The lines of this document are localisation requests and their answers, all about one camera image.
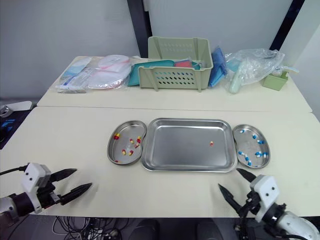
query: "capsule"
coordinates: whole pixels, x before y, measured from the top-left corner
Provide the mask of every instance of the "capsule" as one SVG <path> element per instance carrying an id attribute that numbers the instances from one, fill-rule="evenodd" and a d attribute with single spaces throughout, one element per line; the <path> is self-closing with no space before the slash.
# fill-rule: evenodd
<path id="1" fill-rule="evenodd" d="M 116 133 L 113 137 L 115 140 L 118 140 L 120 138 L 120 133 Z"/>

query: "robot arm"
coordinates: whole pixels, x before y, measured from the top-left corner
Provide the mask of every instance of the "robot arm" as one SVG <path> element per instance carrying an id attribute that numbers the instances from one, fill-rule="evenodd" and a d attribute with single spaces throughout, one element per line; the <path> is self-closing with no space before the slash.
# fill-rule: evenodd
<path id="1" fill-rule="evenodd" d="M 21 169 L 24 171 L 22 177 L 24 192 L 0 198 L 0 222 L 3 228 L 13 225 L 19 217 L 32 212 L 38 214 L 42 209 L 58 203 L 65 205 L 81 196 L 92 185 L 92 183 L 83 184 L 72 189 L 66 195 L 56 195 L 54 192 L 56 187 L 53 183 L 69 177 L 77 169 L 69 168 L 51 173 L 45 165 L 38 163 L 29 163 L 26 168 Z"/>
<path id="2" fill-rule="evenodd" d="M 255 220 L 258 223 L 261 221 L 265 223 L 265 230 L 274 237 L 320 240 L 320 233 L 311 222 L 289 211 L 285 212 L 286 204 L 276 204 L 279 188 L 273 176 L 256 177 L 241 168 L 237 168 L 237 171 L 250 182 L 251 191 L 247 194 L 248 199 L 244 206 L 239 205 L 225 187 L 219 184 L 219 188 L 224 199 L 243 220 L 248 212 L 251 212 L 256 215 Z"/>

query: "rectangular metal tray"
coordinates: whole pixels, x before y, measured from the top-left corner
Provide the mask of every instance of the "rectangular metal tray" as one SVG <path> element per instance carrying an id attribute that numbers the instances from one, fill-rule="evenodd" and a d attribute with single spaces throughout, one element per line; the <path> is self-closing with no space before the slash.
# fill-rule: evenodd
<path id="1" fill-rule="evenodd" d="M 141 162 L 151 171 L 226 173 L 237 165 L 232 129 L 222 120 L 157 118 L 143 145 Z"/>

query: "floor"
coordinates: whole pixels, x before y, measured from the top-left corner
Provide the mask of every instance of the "floor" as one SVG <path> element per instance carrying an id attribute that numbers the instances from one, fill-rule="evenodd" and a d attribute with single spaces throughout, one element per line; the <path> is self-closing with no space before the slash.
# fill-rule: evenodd
<path id="1" fill-rule="evenodd" d="M 30 215 L 21 225 L 19 225 L 15 230 L 14 228 L 18 223 L 8 228 L 2 237 L 1 240 L 8 240 L 9 235 L 13 232 L 9 240 L 63 240 L 65 235 L 56 235 L 52 232 L 53 223 L 55 221 L 55 216 L 47 215 Z M 118 218 L 119 219 L 119 228 L 124 226 L 127 218 Z M 188 221 L 188 218 L 156 218 L 160 225 L 159 240 L 178 240 L 177 237 L 177 228 L 181 227 L 182 224 L 185 224 Z M 128 226 L 121 231 L 122 239 L 127 240 L 134 230 L 134 228 L 139 224 L 142 218 L 130 218 Z M 238 221 L 238 218 L 213 218 L 214 222 L 218 226 L 223 238 L 225 240 L 236 240 L 237 235 L 234 230 L 235 222 Z M 79 226 L 82 226 L 84 223 L 84 218 L 77 217 L 75 218 L 75 223 Z M 263 227 L 256 223 L 252 218 L 248 221 L 248 226 L 253 227 L 256 239 L 259 240 L 273 240 L 275 238 L 267 235 Z M 63 229 L 59 224 L 56 223 L 55 231 L 62 233 Z"/>

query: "white table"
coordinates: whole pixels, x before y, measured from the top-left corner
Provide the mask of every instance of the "white table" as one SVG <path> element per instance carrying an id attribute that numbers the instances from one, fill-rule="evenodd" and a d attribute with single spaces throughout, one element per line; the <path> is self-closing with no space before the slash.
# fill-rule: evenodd
<path id="1" fill-rule="evenodd" d="M 262 87 L 261 82 L 242 87 L 231 94 L 220 83 L 212 89 L 159 89 L 128 87 L 113 90 L 91 90 L 88 93 L 58 93 L 52 84 L 38 106 L 43 107 L 98 107 L 128 109 L 255 111 L 311 113 L 312 109 L 289 77 L 281 91 Z"/>
<path id="2" fill-rule="evenodd" d="M 83 196 L 43 214 L 88 217 L 237 217 L 223 199 L 218 183 L 244 204 L 249 183 L 237 171 L 156 172 L 140 162 L 119 166 L 107 158 L 113 130 L 128 120 L 147 125 L 159 117 L 222 119 L 231 127 L 250 124 L 264 134 L 271 152 L 269 165 L 256 175 L 273 175 L 280 189 L 278 203 L 298 216 L 320 215 L 320 124 L 311 113 L 37 107 L 0 151 L 1 171 L 45 164 L 52 172 L 78 171 L 57 184 L 56 192 L 89 182 Z M 22 191 L 21 172 L 1 176 L 0 196 Z"/>

